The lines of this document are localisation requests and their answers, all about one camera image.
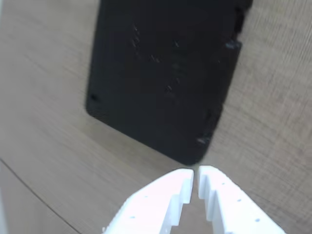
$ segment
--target wood grain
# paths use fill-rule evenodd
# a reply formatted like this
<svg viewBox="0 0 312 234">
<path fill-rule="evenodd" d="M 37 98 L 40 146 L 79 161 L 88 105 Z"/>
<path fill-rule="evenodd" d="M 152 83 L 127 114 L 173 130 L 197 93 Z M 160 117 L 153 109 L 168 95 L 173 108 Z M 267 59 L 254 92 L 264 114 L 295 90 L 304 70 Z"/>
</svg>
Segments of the wood grain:
<svg viewBox="0 0 312 234">
<path fill-rule="evenodd" d="M 179 163 L 88 116 L 97 0 L 4 0 L 1 158 L 80 233 Z M 223 170 L 286 232 L 312 230 L 312 0 L 254 0 L 202 164 Z M 194 188 L 173 233 L 211 233 Z"/>
</svg>

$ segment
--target small hole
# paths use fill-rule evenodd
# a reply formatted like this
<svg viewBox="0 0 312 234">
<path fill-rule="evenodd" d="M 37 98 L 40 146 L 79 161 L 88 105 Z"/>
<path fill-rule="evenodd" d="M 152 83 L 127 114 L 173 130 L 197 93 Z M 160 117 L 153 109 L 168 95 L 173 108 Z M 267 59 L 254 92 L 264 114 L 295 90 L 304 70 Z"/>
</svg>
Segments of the small hole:
<svg viewBox="0 0 312 234">
<path fill-rule="evenodd" d="M 98 96 L 95 95 L 95 94 L 91 94 L 90 98 L 91 98 L 92 101 L 99 101 Z"/>
</svg>

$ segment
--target scratch mark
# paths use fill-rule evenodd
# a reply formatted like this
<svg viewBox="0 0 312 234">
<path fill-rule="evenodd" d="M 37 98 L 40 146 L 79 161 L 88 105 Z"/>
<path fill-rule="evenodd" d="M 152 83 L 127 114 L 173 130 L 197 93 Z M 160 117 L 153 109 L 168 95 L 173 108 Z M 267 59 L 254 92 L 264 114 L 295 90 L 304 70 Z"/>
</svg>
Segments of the scratch mark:
<svg viewBox="0 0 312 234">
<path fill-rule="evenodd" d="M 134 41 L 133 39 L 131 40 L 131 42 L 132 42 L 133 47 L 136 47 L 136 46 L 137 46 L 136 43 L 135 43 L 135 41 Z"/>
<path fill-rule="evenodd" d="M 135 24 L 133 25 L 133 29 L 135 30 L 136 34 L 140 35 L 140 32 L 137 30 L 137 27 Z"/>
<path fill-rule="evenodd" d="M 229 41 L 228 43 L 225 44 L 225 47 L 228 48 L 228 49 L 236 49 L 236 48 L 239 48 L 241 46 L 241 44 L 237 41 Z"/>
</svg>

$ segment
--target black plastic case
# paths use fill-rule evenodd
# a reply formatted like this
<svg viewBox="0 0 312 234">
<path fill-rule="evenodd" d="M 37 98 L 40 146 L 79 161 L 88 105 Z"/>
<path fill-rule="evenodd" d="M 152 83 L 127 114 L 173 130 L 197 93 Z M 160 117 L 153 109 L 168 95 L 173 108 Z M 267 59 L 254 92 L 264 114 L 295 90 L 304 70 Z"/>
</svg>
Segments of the black plastic case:
<svg viewBox="0 0 312 234">
<path fill-rule="evenodd" d="M 212 139 L 250 0 L 104 0 L 87 112 L 186 165 Z"/>
</svg>

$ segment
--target black rectangular object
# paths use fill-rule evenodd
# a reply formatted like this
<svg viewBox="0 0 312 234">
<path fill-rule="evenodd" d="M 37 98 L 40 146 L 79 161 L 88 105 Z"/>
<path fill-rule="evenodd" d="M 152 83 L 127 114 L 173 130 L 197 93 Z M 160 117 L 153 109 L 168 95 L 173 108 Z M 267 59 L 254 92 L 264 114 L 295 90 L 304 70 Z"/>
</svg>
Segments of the black rectangular object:
<svg viewBox="0 0 312 234">
<path fill-rule="evenodd" d="M 87 112 L 183 164 L 205 154 L 251 1 L 104 0 Z"/>
</svg>

